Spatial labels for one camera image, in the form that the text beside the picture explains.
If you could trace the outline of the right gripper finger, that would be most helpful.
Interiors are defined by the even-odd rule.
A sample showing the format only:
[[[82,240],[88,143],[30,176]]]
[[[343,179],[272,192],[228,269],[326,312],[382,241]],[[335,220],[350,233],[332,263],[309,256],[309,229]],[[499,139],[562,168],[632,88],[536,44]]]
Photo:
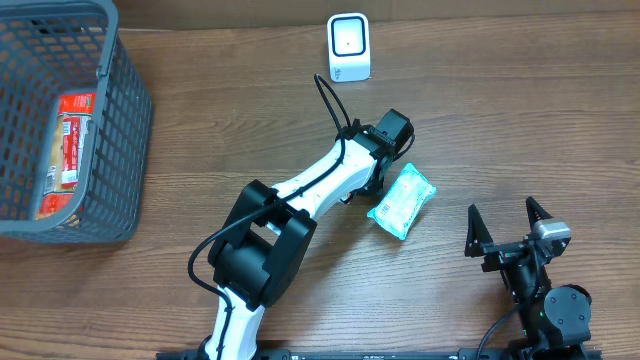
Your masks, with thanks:
[[[494,245],[479,210],[475,204],[468,207],[468,231],[464,255],[466,257],[480,257],[487,253],[487,250]]]
[[[544,226],[553,218],[533,196],[529,196],[525,200],[526,210],[530,229],[532,233],[542,233]]]

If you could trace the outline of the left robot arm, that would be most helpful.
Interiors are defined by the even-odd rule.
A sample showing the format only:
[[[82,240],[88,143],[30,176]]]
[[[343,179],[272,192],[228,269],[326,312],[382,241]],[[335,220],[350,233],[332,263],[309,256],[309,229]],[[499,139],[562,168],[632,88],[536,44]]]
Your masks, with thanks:
[[[375,126],[342,127],[329,152],[295,177],[267,186],[246,185],[222,229],[202,244],[213,267],[201,287],[219,298],[214,329],[198,359],[251,359],[267,308],[291,285],[317,228],[333,205],[377,195],[391,164],[415,139],[406,119],[391,114]]]

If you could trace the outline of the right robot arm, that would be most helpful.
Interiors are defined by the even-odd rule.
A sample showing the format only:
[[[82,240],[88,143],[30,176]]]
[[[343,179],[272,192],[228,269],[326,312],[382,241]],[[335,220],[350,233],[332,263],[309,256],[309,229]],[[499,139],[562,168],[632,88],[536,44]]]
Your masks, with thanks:
[[[588,352],[592,297],[575,284],[554,287],[545,266],[561,256],[572,235],[569,225],[554,217],[533,198],[525,201],[530,232],[519,242],[497,244],[479,210],[468,208],[464,255],[481,257],[485,272],[500,273],[514,307],[486,331],[475,351],[477,359],[600,359]],[[492,334],[518,316],[524,337],[504,349],[487,349]]]

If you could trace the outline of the long orange pasta packet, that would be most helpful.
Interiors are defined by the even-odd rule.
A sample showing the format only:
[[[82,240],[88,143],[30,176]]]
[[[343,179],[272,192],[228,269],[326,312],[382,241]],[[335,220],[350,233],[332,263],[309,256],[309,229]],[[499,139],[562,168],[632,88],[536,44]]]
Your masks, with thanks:
[[[76,191],[88,122],[96,93],[61,95],[56,111],[53,144],[37,219],[50,217],[66,207]]]

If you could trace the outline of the teal wet wipes pack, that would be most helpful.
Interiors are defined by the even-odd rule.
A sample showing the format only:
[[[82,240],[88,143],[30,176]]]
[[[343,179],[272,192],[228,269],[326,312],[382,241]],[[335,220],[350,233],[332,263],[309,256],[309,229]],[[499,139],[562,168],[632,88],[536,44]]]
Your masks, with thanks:
[[[367,217],[393,236],[405,240],[420,210],[436,193],[437,188],[412,163],[407,163]]]

